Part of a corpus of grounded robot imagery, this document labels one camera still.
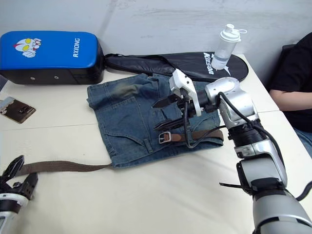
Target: jeans pocket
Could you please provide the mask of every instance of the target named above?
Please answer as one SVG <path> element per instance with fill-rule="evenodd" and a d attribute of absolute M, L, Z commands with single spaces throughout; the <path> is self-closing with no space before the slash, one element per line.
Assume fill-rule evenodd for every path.
<path fill-rule="evenodd" d="M 192 132 L 210 130 L 220 125 L 220 118 L 217 111 L 210 113 L 202 112 L 200 117 L 194 117 L 190 119 L 190 122 Z"/>
<path fill-rule="evenodd" d="M 149 139 L 139 104 L 135 97 L 100 110 L 102 138 L 111 157 L 146 154 Z"/>

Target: black shirt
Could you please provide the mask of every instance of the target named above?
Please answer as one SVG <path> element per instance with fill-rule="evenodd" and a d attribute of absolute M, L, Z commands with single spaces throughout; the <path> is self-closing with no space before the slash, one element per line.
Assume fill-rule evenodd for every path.
<path fill-rule="evenodd" d="M 312 33 L 292 48 L 270 88 L 288 92 L 312 92 Z M 312 109 L 285 111 L 284 114 L 294 128 L 312 132 Z"/>

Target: bottle cap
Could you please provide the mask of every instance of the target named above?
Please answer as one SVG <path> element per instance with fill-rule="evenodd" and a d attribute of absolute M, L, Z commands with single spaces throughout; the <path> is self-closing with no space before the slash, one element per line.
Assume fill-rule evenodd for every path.
<path fill-rule="evenodd" d="M 247 33 L 245 29 L 234 29 L 234 25 L 228 23 L 225 29 L 220 33 L 220 37 L 227 42 L 239 42 L 240 34 Z"/>

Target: cartoon sticker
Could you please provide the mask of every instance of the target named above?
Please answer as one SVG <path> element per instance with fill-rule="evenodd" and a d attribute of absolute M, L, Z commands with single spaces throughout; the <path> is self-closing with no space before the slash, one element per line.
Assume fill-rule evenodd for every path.
<path fill-rule="evenodd" d="M 36 50 L 41 46 L 41 40 L 38 38 L 30 39 L 26 38 L 20 40 L 14 45 L 17 51 L 23 52 L 23 55 L 27 58 L 32 58 L 36 55 Z"/>

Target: denim jeans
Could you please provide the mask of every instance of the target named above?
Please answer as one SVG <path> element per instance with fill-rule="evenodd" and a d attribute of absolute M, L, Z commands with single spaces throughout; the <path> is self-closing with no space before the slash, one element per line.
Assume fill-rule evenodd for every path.
<path fill-rule="evenodd" d="M 312 158 L 312 133 L 304 132 L 296 128 L 293 129 Z"/>
<path fill-rule="evenodd" d="M 205 82 L 195 82 L 197 90 Z M 123 168 L 152 162 L 180 153 L 222 146 L 222 140 L 207 137 L 196 148 L 187 148 L 184 142 L 159 144 L 160 132 L 153 128 L 166 119 L 181 117 L 176 103 L 161 109 L 152 108 L 159 98 L 171 94 L 169 77 L 140 74 L 134 77 L 91 85 L 88 87 L 89 106 L 94 109 L 99 130 L 114 168 Z M 191 131 L 212 129 L 220 125 L 217 111 L 202 112 L 190 119 Z M 183 128 L 171 130 L 183 134 Z"/>

